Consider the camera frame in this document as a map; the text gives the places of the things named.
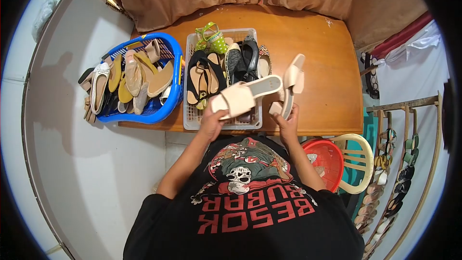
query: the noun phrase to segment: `black sandal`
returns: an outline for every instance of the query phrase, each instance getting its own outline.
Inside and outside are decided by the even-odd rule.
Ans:
[[[187,101],[191,105],[195,105],[199,101],[198,91],[199,91],[199,79],[200,79],[200,76],[199,76],[199,78],[194,79],[194,81],[197,79],[197,82],[196,83],[193,82],[193,80],[191,78],[191,69],[198,67],[197,63],[201,59],[204,59],[206,57],[207,57],[207,55],[205,54],[205,52],[203,50],[198,50],[198,51],[194,52],[193,56],[191,57],[191,59],[189,60],[189,63],[188,63],[188,70],[187,70],[187,72],[188,72],[188,81],[186,83],[186,90],[188,91]]]

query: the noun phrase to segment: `plastic chair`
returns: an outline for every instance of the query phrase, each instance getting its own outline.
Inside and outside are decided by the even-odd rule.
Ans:
[[[335,136],[335,137],[330,137],[328,138],[330,141],[355,141],[357,142],[362,150],[353,150],[353,149],[340,149],[343,155],[343,165],[346,168],[352,168],[360,171],[364,171],[364,177],[362,182],[358,186],[353,186],[350,185],[349,183],[344,182],[343,180],[340,181],[339,187],[345,190],[347,193],[350,194],[359,194],[362,191],[364,191],[367,186],[369,185],[369,182],[371,181],[372,175],[374,173],[374,156],[372,153],[371,146],[369,146],[369,143],[366,141],[365,138],[363,138],[360,135],[357,134],[345,134],[341,136]],[[364,155],[365,157],[362,158],[361,156],[350,156],[348,154],[353,154],[353,155]],[[356,165],[352,163],[345,162],[345,160],[351,160],[355,162],[362,162],[365,163],[365,166],[362,165]]]

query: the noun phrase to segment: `green polka dot sandal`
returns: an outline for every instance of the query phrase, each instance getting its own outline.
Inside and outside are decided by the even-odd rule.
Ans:
[[[205,36],[205,32],[212,31],[212,36]],[[199,41],[196,44],[196,50],[205,50],[210,46],[209,52],[224,54],[228,50],[222,32],[214,22],[209,22],[204,28],[196,28]]]

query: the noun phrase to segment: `red cloth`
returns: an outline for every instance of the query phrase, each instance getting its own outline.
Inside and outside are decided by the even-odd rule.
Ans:
[[[430,12],[425,12],[419,18],[414,20],[411,24],[406,26],[402,31],[390,36],[384,42],[376,46],[371,54],[378,59],[383,59],[390,51],[399,47],[411,37],[413,37],[419,30],[421,30],[425,25],[427,25],[433,16]]]

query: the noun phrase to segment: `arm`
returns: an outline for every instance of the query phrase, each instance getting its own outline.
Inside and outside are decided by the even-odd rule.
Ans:
[[[169,199],[175,198],[189,176],[199,166],[208,145],[220,134],[224,122],[219,119],[226,114],[228,111],[212,113],[209,104],[202,116],[199,131],[162,178],[157,194],[162,194]]]
[[[326,185],[298,142],[298,105],[293,104],[291,114],[287,120],[277,113],[274,113],[272,116],[274,121],[279,125],[281,141],[286,146],[302,183],[316,191],[326,189]]]

